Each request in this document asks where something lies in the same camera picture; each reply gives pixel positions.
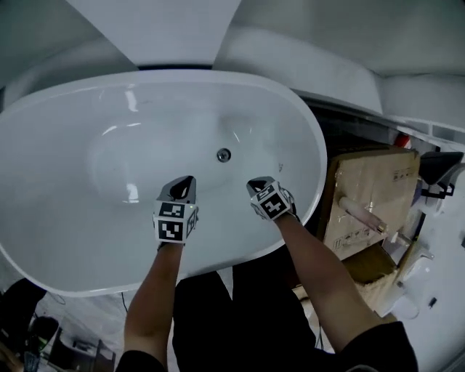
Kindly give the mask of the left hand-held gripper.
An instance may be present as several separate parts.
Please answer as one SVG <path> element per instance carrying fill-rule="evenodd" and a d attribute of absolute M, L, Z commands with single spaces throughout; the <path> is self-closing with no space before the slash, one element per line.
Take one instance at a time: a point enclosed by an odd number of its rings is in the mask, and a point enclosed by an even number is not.
<path fill-rule="evenodd" d="M 187 242 L 198 221 L 198 207 L 195 202 L 194 176 L 178 177 L 162 187 L 153 212 L 155 238 L 159 243 Z"/>

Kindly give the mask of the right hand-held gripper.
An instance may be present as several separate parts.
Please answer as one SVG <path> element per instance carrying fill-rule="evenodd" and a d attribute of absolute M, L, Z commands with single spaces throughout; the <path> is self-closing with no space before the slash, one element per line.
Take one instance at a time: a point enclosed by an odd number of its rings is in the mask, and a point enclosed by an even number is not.
<path fill-rule="evenodd" d="M 274 221 L 284 214 L 296 216 L 294 197 L 273 177 L 257 177 L 246 183 L 251 207 L 258 216 Z"/>

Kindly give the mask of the person's left forearm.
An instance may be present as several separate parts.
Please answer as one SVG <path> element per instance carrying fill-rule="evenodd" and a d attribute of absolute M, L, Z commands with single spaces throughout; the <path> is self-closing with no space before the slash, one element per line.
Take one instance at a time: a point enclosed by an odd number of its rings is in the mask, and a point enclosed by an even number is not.
<path fill-rule="evenodd" d="M 183 245 L 167 243 L 137 290 L 124 326 L 124 350 L 140 351 L 167 367 L 167 347 Z"/>

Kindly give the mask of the person's right forearm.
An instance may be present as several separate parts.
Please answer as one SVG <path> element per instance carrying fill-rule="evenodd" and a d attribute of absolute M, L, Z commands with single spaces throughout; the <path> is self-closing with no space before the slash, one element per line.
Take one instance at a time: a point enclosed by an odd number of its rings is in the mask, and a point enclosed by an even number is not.
<path fill-rule="evenodd" d="M 335 352 L 341 352 L 357 336 L 381 325 L 334 252 L 291 215 L 276 219 L 275 224 Z"/>

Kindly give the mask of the white oval bathtub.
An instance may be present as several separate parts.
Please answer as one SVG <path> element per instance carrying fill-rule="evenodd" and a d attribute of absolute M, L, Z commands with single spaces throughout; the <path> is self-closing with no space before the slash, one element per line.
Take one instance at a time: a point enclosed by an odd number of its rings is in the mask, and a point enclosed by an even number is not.
<path fill-rule="evenodd" d="M 227 163 L 217 159 L 224 147 Z M 200 221 L 179 274 L 224 269 L 283 245 L 246 183 L 273 177 L 307 222 L 326 167 L 312 111 L 267 78 L 152 70 L 73 81 L 0 113 L 0 252 L 61 296 L 134 290 L 157 252 L 155 200 L 191 175 Z"/>

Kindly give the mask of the clear pink bottle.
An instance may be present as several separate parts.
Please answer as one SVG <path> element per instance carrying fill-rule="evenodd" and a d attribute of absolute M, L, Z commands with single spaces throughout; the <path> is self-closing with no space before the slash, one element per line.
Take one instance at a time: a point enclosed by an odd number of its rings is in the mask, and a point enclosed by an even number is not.
<path fill-rule="evenodd" d="M 375 233 L 382 235 L 387 231 L 387 224 L 384 221 L 347 196 L 342 196 L 338 204 L 340 208 Z"/>

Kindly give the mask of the cardboard box with printed symbols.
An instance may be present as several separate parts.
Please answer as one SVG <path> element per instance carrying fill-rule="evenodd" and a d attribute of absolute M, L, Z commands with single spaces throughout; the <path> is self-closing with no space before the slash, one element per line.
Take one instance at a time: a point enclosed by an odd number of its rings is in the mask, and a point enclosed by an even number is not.
<path fill-rule="evenodd" d="M 316 236 L 344 260 L 396 233 L 405 223 L 415 193 L 420 157 L 388 145 L 354 147 L 328 162 Z M 339 207 L 347 196 L 387 224 L 380 235 Z"/>

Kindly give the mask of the person's black shirt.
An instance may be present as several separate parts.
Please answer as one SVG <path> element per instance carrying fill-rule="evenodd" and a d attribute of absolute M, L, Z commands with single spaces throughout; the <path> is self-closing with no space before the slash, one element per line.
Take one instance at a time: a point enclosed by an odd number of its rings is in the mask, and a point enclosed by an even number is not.
<path fill-rule="evenodd" d="M 179 372 L 419 372 L 402 323 L 378 325 L 328 353 L 273 268 L 240 264 L 232 278 L 231 291 L 216 272 L 177 280 L 167 349 Z M 124 350 L 116 372 L 168 372 L 168 363 Z"/>

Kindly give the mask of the grey chair with black legs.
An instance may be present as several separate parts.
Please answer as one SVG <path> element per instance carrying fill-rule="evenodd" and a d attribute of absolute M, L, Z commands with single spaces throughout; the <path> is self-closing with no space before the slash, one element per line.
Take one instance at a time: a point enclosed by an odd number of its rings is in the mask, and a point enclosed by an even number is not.
<path fill-rule="evenodd" d="M 419 176 L 429 186 L 438 186 L 440 191 L 432 193 L 422 189 L 421 195 L 428 198 L 445 199 L 453 196 L 456 180 L 465 171 L 462 152 L 428 152 L 421 156 Z"/>

